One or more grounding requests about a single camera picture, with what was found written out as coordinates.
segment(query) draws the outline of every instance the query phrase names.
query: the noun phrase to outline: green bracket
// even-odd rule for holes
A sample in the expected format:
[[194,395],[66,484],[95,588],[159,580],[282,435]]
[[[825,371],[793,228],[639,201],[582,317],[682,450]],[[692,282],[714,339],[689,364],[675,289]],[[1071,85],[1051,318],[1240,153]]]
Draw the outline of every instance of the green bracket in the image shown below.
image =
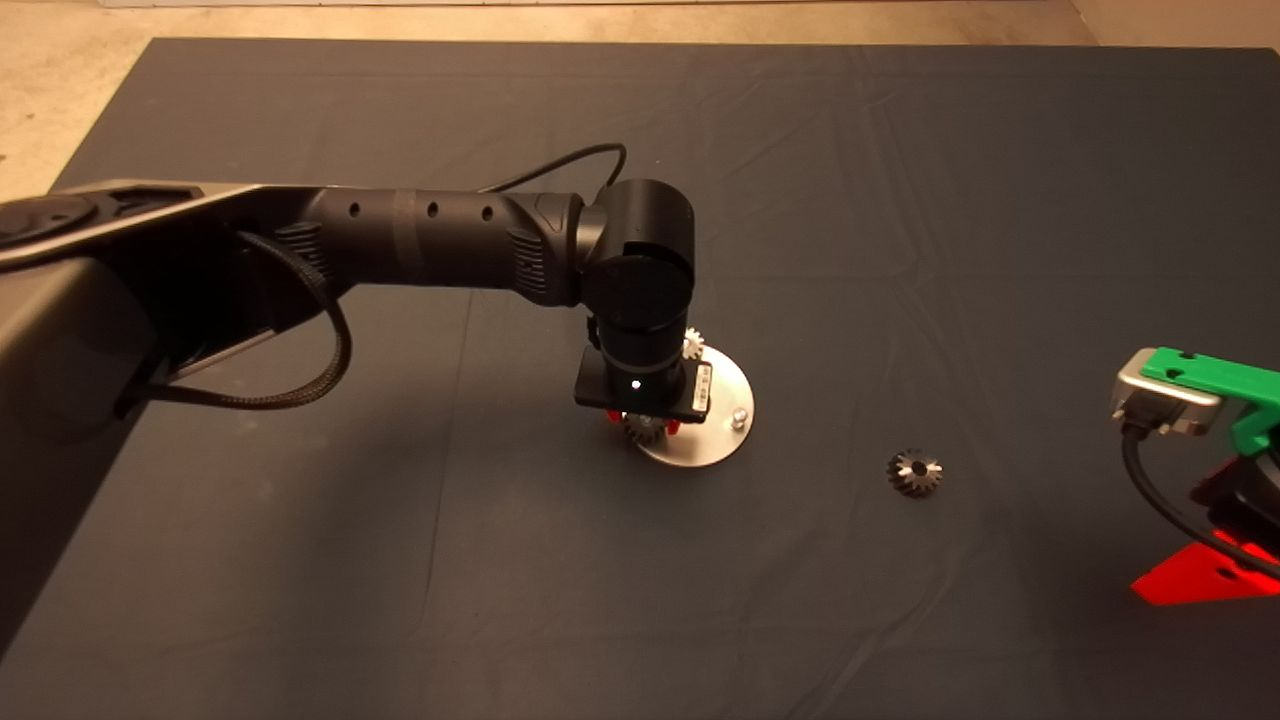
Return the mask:
[[1280,373],[1160,347],[1143,365],[1142,374],[1153,380],[1245,401],[1244,414],[1231,425],[1236,452],[1253,456],[1271,447],[1271,429],[1280,425]]

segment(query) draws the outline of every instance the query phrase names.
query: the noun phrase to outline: metal gear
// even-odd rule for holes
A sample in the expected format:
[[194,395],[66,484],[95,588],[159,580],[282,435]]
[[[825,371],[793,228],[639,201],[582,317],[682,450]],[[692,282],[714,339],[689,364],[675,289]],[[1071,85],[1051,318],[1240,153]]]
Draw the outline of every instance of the metal gear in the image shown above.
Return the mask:
[[685,346],[681,348],[680,355],[685,360],[701,360],[703,348],[707,343],[703,342],[703,333],[698,332],[695,328],[685,329]]
[[909,447],[888,461],[888,480],[906,497],[928,497],[942,484],[942,464]]
[[652,415],[623,413],[622,432],[627,433],[627,437],[636,445],[648,446],[667,434],[667,421]]

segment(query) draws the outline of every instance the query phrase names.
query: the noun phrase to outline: table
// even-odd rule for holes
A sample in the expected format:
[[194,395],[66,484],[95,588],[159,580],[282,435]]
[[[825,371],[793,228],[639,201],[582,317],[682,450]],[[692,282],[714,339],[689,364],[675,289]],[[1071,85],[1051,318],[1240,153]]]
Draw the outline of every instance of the table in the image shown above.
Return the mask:
[[[691,318],[756,424],[657,465],[572,404],[581,310],[357,288],[324,401],[147,410],[0,715],[1274,714],[1280,602],[1128,591],[1185,538],[1107,397],[1148,345],[1280,366],[1277,127],[1270,50],[155,41],[60,187],[460,188],[627,142],[696,209]],[[201,382],[287,387],[328,332]],[[1229,451],[1149,445],[1179,496]],[[910,446],[927,501],[886,480]]]

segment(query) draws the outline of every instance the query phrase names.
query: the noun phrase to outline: cable connector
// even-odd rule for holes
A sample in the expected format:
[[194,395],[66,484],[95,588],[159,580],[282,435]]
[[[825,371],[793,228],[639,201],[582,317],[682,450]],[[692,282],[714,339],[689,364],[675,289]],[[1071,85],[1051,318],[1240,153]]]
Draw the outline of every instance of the cable connector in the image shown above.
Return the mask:
[[1143,375],[1142,369],[1155,352],[1152,347],[1139,350],[1116,373],[1111,416],[1124,423],[1125,432],[1129,428],[1140,430],[1138,439],[1152,430],[1160,434],[1204,434],[1222,409],[1222,398]]

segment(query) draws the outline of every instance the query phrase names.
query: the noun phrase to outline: black robotic arm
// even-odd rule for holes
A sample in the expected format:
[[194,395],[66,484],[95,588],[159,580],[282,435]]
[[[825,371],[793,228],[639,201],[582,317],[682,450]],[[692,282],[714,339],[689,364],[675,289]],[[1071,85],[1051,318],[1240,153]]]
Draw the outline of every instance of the black robotic arm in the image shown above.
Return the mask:
[[570,193],[113,182],[0,205],[0,655],[145,406],[328,310],[361,283],[509,290],[590,310],[579,404],[707,418],[710,365],[682,356],[694,215],[671,186]]

